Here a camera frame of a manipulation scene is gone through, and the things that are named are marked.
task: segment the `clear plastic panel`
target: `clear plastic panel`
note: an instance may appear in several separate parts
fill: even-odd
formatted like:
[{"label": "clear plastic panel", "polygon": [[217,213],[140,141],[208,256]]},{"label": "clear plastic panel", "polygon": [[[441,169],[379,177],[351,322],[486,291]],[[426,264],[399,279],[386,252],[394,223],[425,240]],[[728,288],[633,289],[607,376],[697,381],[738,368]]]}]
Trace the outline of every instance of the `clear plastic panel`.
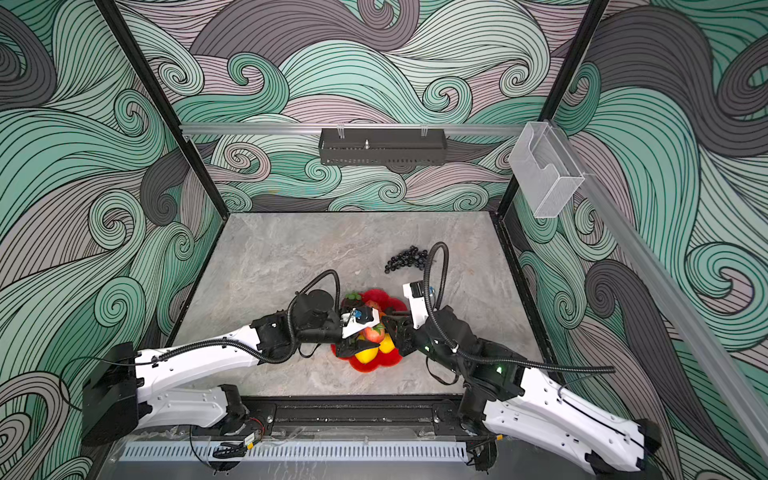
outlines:
[{"label": "clear plastic panel", "polygon": [[525,125],[509,164],[536,218],[559,215],[584,181],[565,133],[548,122]]}]

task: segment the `red flower-shaped plate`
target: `red flower-shaped plate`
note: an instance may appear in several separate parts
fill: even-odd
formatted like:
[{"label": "red flower-shaped plate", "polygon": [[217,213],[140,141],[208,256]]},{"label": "red flower-shaped plate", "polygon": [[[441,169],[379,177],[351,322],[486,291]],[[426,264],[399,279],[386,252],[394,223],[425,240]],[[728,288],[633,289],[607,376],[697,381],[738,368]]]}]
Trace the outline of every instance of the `red flower-shaped plate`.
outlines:
[{"label": "red flower-shaped plate", "polygon": [[[361,297],[363,302],[372,301],[372,302],[378,303],[382,311],[387,310],[389,307],[392,307],[399,312],[404,312],[408,310],[408,308],[403,302],[387,295],[387,292],[385,292],[384,290],[379,290],[379,289],[368,290],[363,295],[361,295]],[[335,345],[331,345],[331,351],[333,352],[333,355],[336,355]],[[400,363],[400,360],[402,360],[402,357],[400,356],[400,352],[398,352],[397,349],[394,349],[392,352],[389,352],[389,353],[382,353],[382,351],[380,350],[379,353],[376,355],[376,357],[368,363],[361,363],[355,356],[350,356],[348,358],[341,359],[341,360],[346,360],[347,362],[349,362],[352,368],[354,368],[358,372],[368,373],[378,369],[380,366],[397,365],[398,363]]]}]

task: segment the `wave pattern wallpaper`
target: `wave pattern wallpaper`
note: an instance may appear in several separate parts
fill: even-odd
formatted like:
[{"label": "wave pattern wallpaper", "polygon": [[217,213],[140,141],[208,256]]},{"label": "wave pattern wallpaper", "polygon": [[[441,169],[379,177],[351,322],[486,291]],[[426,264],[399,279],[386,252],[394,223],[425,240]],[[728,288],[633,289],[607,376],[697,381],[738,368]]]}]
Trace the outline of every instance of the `wave pattern wallpaper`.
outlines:
[{"label": "wave pattern wallpaper", "polygon": [[[768,2],[654,0],[600,23],[555,118],[765,399],[767,58]],[[550,220],[521,194],[515,209],[511,237],[558,361],[618,370],[573,389],[657,422],[677,479],[768,478],[589,199],[577,192]]]},{"label": "wave pattern wallpaper", "polygon": [[171,332],[221,219],[92,0],[0,7],[0,477],[84,478],[81,385]]},{"label": "wave pattern wallpaper", "polygon": [[[540,114],[588,2],[118,5],[182,122],[519,124]],[[515,138],[454,137],[448,164],[397,171],[321,165],[318,140],[196,142],[232,211],[495,210]]]}]

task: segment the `apple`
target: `apple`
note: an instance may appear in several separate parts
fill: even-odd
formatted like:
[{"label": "apple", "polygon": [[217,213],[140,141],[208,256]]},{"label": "apple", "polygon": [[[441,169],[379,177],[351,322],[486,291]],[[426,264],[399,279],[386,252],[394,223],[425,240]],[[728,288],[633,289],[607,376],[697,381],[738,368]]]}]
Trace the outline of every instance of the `apple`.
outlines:
[{"label": "apple", "polygon": [[374,326],[366,327],[366,329],[362,331],[362,334],[369,342],[381,343],[382,340],[384,340],[386,331],[384,330],[384,325],[377,323]]}]

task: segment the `black metal frame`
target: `black metal frame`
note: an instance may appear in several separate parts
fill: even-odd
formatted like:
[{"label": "black metal frame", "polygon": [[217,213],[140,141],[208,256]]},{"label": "black metal frame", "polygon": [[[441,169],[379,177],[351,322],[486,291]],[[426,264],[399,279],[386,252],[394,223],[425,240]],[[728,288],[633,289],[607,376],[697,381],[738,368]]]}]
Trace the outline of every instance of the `black metal frame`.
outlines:
[{"label": "black metal frame", "polygon": [[[565,95],[566,88],[568,88],[571,79],[576,74],[578,66],[581,64],[581,59],[584,57],[584,53],[587,50],[592,35],[601,20],[608,2],[609,0],[591,0],[584,15],[584,19],[568,50],[565,62],[559,71],[553,88],[541,110],[539,121],[551,120],[554,117],[557,107]],[[223,223],[217,238],[214,241],[213,247],[208,253],[203,267],[200,269],[200,272],[194,281],[194,287],[182,306],[179,319],[170,333],[167,341],[167,346],[170,346],[174,341],[184,318],[184,314],[187,312],[190,301],[200,282],[200,278],[207,267],[219,237],[227,223],[229,210],[214,182],[210,178],[210,175],[207,173],[205,164],[200,157],[199,152],[194,144],[183,136],[178,116],[152,73],[146,58],[142,54],[125,20],[119,12],[115,1],[95,0],[95,3],[101,11],[101,14],[104,16],[104,20],[112,30],[115,38],[118,40],[118,43],[122,47],[129,62],[136,71],[137,76],[147,89],[150,99],[154,102],[155,107],[160,112],[161,117],[164,119],[166,125],[176,139],[176,142],[179,144],[179,148],[190,162],[192,169],[197,174],[205,191],[214,202],[217,212],[223,219]],[[523,307],[528,315],[528,320],[531,324],[531,329],[533,330],[538,347],[541,350],[542,358],[545,362],[556,363],[557,359],[555,358],[554,350],[549,342],[541,317],[538,315],[535,300],[531,295],[531,291],[523,276],[522,268],[520,267],[512,248],[508,232],[503,223],[504,215],[506,215],[511,207],[512,200],[518,191],[518,187],[518,182],[513,177],[510,180],[496,211],[492,210],[488,213],[509,265],[510,273],[515,281],[515,286],[520,294]],[[552,375],[559,383],[564,383],[560,374],[554,373]],[[458,405],[461,402],[461,397],[462,396],[460,395],[330,396],[299,398],[244,396],[243,403],[247,405],[249,410],[256,416],[261,416],[265,420],[270,415],[272,416],[273,421],[266,422],[265,426],[267,431],[273,435],[275,433],[275,428],[297,425],[328,426],[354,424],[355,426],[381,426],[386,423],[390,426],[423,426],[425,429],[424,431],[428,432],[427,434],[456,435],[456,433],[458,433],[459,435],[457,435],[457,439],[463,440],[462,433],[464,432],[464,429],[460,424],[457,424],[453,418],[453,415],[458,412]],[[352,415],[348,415],[346,421],[331,415],[334,410],[338,412],[338,409],[341,408],[341,406],[353,412]],[[478,442],[478,439],[480,439],[480,437],[474,437],[474,440],[472,438],[468,440],[470,442]],[[93,477],[94,474],[100,470],[99,464],[103,462],[103,455],[106,454],[106,451],[108,451],[108,449],[99,450],[98,453],[100,455],[98,456],[100,457],[99,459],[101,462],[96,461],[94,463],[94,467],[89,472],[89,478]]]},{"label": "black metal frame", "polygon": [[[610,0],[591,0],[587,7],[587,11],[584,13],[584,18],[576,31],[576,35],[571,41],[568,53],[565,55],[563,66],[554,80],[549,96],[547,96],[547,101],[541,109],[538,121],[551,121],[554,118],[554,114],[557,112],[558,106],[565,96],[566,90],[571,85],[571,81],[576,75],[579,65],[581,65],[581,60],[587,52],[592,36],[598,28],[609,1]],[[520,185],[517,179],[513,177],[509,181],[509,185],[507,185],[502,201],[498,204],[498,209],[495,212],[490,212],[491,222],[493,222],[496,234],[498,235],[498,241],[502,245],[502,250],[504,250],[504,255],[507,259],[507,264],[509,265],[509,271],[512,274],[512,278],[515,280],[515,286],[520,294],[520,300],[523,303],[523,308],[525,308],[525,313],[528,315],[528,321],[531,324],[531,329],[533,330],[534,338],[536,338],[538,348],[541,350],[541,356],[547,363],[557,363],[554,349],[549,341],[544,323],[538,315],[535,299],[531,295],[531,291],[528,288],[528,282],[523,276],[522,268],[520,267],[518,258],[512,248],[509,234],[503,222],[505,215],[509,212],[510,208],[512,208],[512,201],[514,200],[519,187]],[[551,375],[553,375],[560,384],[564,383],[564,379],[560,373],[553,372]]]},{"label": "black metal frame", "polygon": [[189,295],[187,295],[187,299],[184,301],[184,304],[181,306],[181,311],[179,312],[179,317],[174,323],[174,328],[171,329],[170,335],[168,335],[168,340],[165,342],[166,348],[169,346],[173,346],[174,340],[176,339],[177,333],[179,333],[179,328],[181,327],[181,321],[184,320],[184,315],[187,314],[187,310],[190,308],[190,304],[192,303],[192,299],[194,298],[195,292],[197,292],[197,287],[200,285],[200,280],[203,278],[203,274],[205,273],[206,268],[208,268],[208,263],[210,262],[210,258],[213,256],[214,251],[216,250],[216,245],[219,243],[219,239],[221,238],[221,234],[224,232],[224,227],[227,225],[228,219],[225,218],[221,222],[221,226],[219,227],[219,232],[216,234],[216,238],[214,239],[214,242],[210,245],[210,250],[208,250],[208,254],[205,257],[205,261],[203,262],[203,266],[200,267],[200,271],[197,272],[197,276],[194,279],[194,282],[192,283],[192,290],[190,290]]},{"label": "black metal frame", "polygon": [[266,433],[288,436],[304,427],[391,427],[417,436],[468,437],[458,420],[462,395],[243,396]]},{"label": "black metal frame", "polygon": [[211,180],[210,175],[206,171],[203,159],[200,158],[200,154],[197,152],[194,144],[185,139],[184,135],[181,133],[181,121],[165,96],[160,83],[158,83],[157,79],[154,77],[147,59],[144,57],[144,54],[141,53],[141,49],[134,36],[131,34],[128,25],[125,23],[123,15],[120,14],[117,4],[115,4],[114,0],[95,0],[95,2],[110,30],[112,30],[112,34],[123,49],[125,56],[136,71],[136,75],[147,89],[147,93],[154,103],[154,106],[157,111],[160,112],[160,116],[165,121],[165,124],[168,126],[174,139],[176,139],[176,143],[179,144],[179,148],[182,153],[184,153],[187,161],[189,161],[192,170],[197,174],[197,178],[200,179],[206,193],[214,202],[214,206],[219,215],[221,215],[222,219],[226,220],[230,213],[227,209],[227,205],[224,203],[224,199],[221,197],[214,181]]},{"label": "black metal frame", "polygon": [[[554,354],[554,349],[549,341],[547,330],[544,327],[544,322],[541,321],[541,317],[538,315],[538,308],[536,307],[536,301],[531,295],[531,291],[528,288],[528,282],[523,275],[523,270],[518,262],[517,255],[512,249],[512,242],[509,239],[509,233],[507,227],[502,222],[502,217],[496,212],[488,212],[491,215],[491,222],[496,230],[498,236],[498,242],[502,245],[502,251],[504,257],[507,259],[509,265],[509,272],[512,274],[512,279],[515,281],[515,287],[520,294],[520,301],[525,309],[525,314],[528,316],[528,322],[531,324],[531,330],[533,331],[533,337],[536,339],[536,344],[539,351],[541,351],[541,358],[546,363],[557,364],[558,360]],[[563,384],[565,380],[558,372],[550,372],[558,383]]]}]

